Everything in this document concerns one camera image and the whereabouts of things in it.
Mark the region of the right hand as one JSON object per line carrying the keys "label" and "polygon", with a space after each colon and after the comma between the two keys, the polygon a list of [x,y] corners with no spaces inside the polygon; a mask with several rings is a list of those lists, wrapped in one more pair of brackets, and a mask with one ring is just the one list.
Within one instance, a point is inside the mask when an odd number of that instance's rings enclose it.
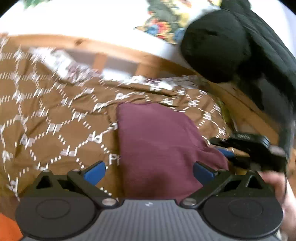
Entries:
{"label": "right hand", "polygon": [[275,196],[283,210],[281,231],[287,240],[295,240],[295,195],[284,173],[273,171],[259,172],[263,181],[274,188]]}

